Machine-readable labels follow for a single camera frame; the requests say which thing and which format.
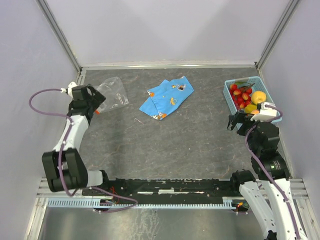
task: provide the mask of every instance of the clear plastic bag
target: clear plastic bag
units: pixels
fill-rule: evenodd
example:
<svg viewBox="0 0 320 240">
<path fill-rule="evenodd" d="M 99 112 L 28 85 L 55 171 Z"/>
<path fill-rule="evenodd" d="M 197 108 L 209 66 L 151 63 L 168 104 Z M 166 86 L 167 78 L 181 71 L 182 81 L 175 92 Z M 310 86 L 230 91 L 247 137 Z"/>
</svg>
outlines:
<svg viewBox="0 0 320 240">
<path fill-rule="evenodd" d="M 96 110 L 99 113 L 105 113 L 129 104 L 127 93 L 120 77 L 108 78 L 95 89 L 105 96 L 104 102 Z"/>
</svg>

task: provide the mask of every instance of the plastic basket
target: plastic basket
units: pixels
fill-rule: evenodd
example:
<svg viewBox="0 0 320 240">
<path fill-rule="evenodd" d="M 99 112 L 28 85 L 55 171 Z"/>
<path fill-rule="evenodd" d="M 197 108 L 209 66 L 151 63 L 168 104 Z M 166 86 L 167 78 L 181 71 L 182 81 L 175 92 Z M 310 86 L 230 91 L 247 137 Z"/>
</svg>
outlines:
<svg viewBox="0 0 320 240">
<path fill-rule="evenodd" d="M 234 101 L 231 98 L 231 95 L 229 92 L 229 86 L 231 84 L 234 84 L 235 82 L 245 82 L 245 83 L 249 83 L 249 84 L 254 84 L 252 87 L 252 93 L 254 93 L 255 91 L 262 91 L 266 94 L 266 102 L 269 102 L 269 103 L 274 102 L 272 100 L 266 86 L 262 82 L 261 78 L 258 76 L 250 76 L 250 77 L 238 78 L 238 79 L 233 79 L 233 80 L 227 80 L 224 82 L 223 94 L 224 94 L 225 100 L 229 106 L 229 109 L 230 109 L 230 112 L 232 115 L 234 115 L 237 112 L 237 108 L 236 108 Z M 274 124 L 276 122 L 280 122 L 281 120 L 282 120 L 282 117 L 277 120 L 272 121 L 272 123 Z M 237 129 L 239 129 L 241 127 L 241 125 L 242 125 L 242 123 L 238 123 L 236 125 Z"/>
</svg>

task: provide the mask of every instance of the gray floor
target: gray floor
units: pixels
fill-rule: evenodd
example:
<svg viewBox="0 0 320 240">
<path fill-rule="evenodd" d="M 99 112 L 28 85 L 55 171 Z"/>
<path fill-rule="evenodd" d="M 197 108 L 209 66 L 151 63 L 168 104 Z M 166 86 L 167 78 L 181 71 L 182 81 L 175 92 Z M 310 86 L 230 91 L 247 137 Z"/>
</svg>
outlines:
<svg viewBox="0 0 320 240">
<path fill-rule="evenodd" d="M 85 84 L 120 77 L 130 104 L 96 115 L 80 148 L 90 170 L 111 179 L 230 178 L 251 170 L 242 136 L 228 131 L 226 80 L 257 76 L 255 68 L 122 69 L 87 71 Z M 194 93 L 162 121 L 139 111 L 147 90 L 186 76 Z"/>
<path fill-rule="evenodd" d="M 216 209 L 129 209 L 98 214 L 47 208 L 39 240 L 262 240 L 253 213 Z"/>
</svg>

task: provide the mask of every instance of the red fruit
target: red fruit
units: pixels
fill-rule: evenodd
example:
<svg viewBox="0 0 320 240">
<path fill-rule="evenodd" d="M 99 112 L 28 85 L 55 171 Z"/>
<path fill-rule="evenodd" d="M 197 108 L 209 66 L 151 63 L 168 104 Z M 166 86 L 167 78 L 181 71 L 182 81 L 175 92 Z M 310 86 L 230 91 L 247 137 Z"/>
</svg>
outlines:
<svg viewBox="0 0 320 240">
<path fill-rule="evenodd" d="M 230 85 L 230 90 L 234 91 L 238 88 L 237 84 L 231 84 Z"/>
<path fill-rule="evenodd" d="M 240 89 L 236 89 L 236 90 L 233 91 L 233 95 L 235 95 L 235 96 L 238 96 L 240 94 L 242 94 Z"/>
<path fill-rule="evenodd" d="M 239 108 L 244 109 L 245 107 L 246 107 L 246 104 L 245 104 L 245 102 L 243 101 L 243 102 L 239 105 Z"/>
<path fill-rule="evenodd" d="M 241 96 L 238 96 L 237 98 L 236 98 L 236 102 L 238 103 L 238 104 L 241 104 L 241 103 L 243 103 L 245 100 L 241 97 Z"/>
<path fill-rule="evenodd" d="M 249 94 L 246 92 L 242 93 L 241 96 L 242 96 L 243 100 L 245 100 L 245 101 L 247 101 L 249 99 Z"/>
<path fill-rule="evenodd" d="M 247 94 L 252 94 L 252 88 L 251 88 L 251 87 L 248 88 L 247 90 L 245 90 L 245 92 L 246 92 Z"/>
</svg>

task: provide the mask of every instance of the folded blue cloth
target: folded blue cloth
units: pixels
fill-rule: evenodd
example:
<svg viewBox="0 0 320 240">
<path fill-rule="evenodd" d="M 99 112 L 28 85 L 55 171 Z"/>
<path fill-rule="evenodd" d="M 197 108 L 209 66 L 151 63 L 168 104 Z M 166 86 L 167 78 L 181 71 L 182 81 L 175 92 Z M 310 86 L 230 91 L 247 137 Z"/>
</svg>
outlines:
<svg viewBox="0 0 320 240">
<path fill-rule="evenodd" d="M 162 120 L 175 111 L 184 100 L 194 92 L 188 79 L 183 76 L 180 79 L 163 82 L 147 91 L 149 98 L 139 108 L 157 120 Z"/>
</svg>

